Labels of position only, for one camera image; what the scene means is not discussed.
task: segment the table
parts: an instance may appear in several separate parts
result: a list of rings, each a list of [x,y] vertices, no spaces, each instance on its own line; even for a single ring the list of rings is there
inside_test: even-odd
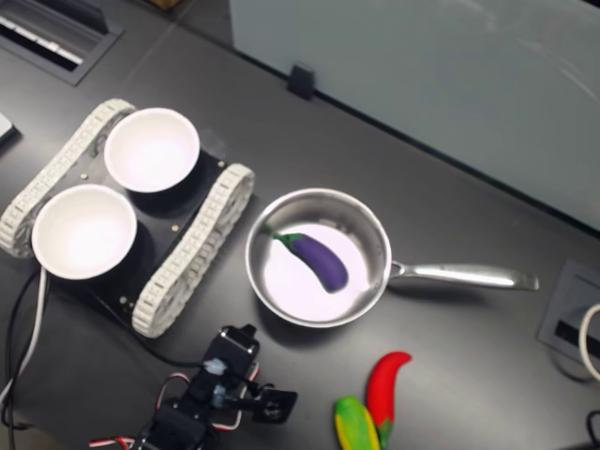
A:
[[[256,172],[247,212],[183,315],[153,343],[197,359],[219,326],[258,327],[261,380],[300,398],[285,426],[246,421],[221,448],[336,448],[335,399],[363,396],[372,365],[393,350],[414,357],[398,377],[395,448],[558,450],[587,440],[597,390],[564,378],[535,337],[565,260],[600,270],[596,239],[321,100],[292,96],[283,81],[151,8],[112,0],[106,10],[127,31],[76,88],[0,52],[0,105],[23,134],[0,154],[0,208],[111,97],[180,111],[219,156]],[[542,289],[410,284],[343,327],[286,324],[251,290],[245,237],[267,204],[307,187],[370,205],[401,261],[505,265],[536,272]],[[1,329],[32,267],[0,253]],[[77,299],[50,302],[17,409],[70,448],[135,434],[172,368]]]

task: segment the bowl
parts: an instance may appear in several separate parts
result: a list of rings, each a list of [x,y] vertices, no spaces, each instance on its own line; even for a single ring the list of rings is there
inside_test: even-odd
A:
[[[123,188],[160,192],[189,175],[200,147],[198,131],[184,115],[151,108],[134,112],[112,129],[104,147],[104,162]]]
[[[51,274],[88,279],[123,261],[137,227],[133,207],[123,195],[109,187],[81,185],[44,205],[34,223],[32,246]]]

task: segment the saucepan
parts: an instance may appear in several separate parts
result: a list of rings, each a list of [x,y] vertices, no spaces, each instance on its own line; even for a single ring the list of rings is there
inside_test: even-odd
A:
[[[301,259],[274,235],[301,233],[327,246],[344,263],[343,289],[329,292]],[[377,217],[354,197],[332,189],[292,192],[271,203],[246,245],[247,274],[262,302],[282,319],[313,328],[339,326],[369,311],[388,285],[428,278],[471,286],[536,291],[535,275],[478,264],[408,265],[392,260]]]

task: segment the purple eggplant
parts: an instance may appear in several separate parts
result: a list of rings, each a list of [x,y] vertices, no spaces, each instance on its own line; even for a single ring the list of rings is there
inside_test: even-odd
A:
[[[338,255],[321,242],[300,232],[274,234],[273,237],[310,267],[329,293],[340,291],[348,284],[346,266]]]

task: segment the white wall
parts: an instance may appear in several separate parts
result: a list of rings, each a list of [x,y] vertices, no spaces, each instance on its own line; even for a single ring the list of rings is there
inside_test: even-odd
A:
[[[600,9],[231,0],[236,49],[600,230]]]

